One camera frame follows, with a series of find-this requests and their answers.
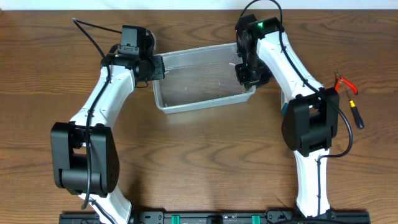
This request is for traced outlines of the clear plastic container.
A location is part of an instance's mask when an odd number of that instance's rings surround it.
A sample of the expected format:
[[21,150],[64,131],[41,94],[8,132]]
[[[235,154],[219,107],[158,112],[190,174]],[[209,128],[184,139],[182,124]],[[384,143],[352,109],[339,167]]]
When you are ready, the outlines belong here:
[[161,54],[165,78],[152,82],[158,109],[170,114],[246,102],[256,87],[238,82],[236,52],[230,43]]

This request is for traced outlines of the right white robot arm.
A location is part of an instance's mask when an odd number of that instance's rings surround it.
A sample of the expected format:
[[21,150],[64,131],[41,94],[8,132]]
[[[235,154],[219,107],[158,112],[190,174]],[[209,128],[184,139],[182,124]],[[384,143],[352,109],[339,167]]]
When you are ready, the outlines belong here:
[[242,16],[235,26],[236,76],[245,89],[260,87],[274,78],[281,89],[281,131],[294,152],[298,175],[296,205],[305,218],[330,210],[326,194],[326,162],[336,136],[339,96],[316,81],[297,58],[276,17],[259,21]]

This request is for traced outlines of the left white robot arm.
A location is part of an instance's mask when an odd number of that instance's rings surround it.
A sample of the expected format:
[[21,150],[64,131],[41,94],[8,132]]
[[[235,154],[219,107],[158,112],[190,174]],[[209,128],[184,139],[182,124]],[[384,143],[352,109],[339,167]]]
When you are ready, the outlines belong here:
[[165,77],[155,35],[124,25],[121,41],[101,54],[100,77],[86,103],[67,123],[50,132],[55,185],[83,199],[94,213],[66,213],[60,223],[138,223],[133,204],[118,187],[119,156],[113,127],[127,97],[140,82]]

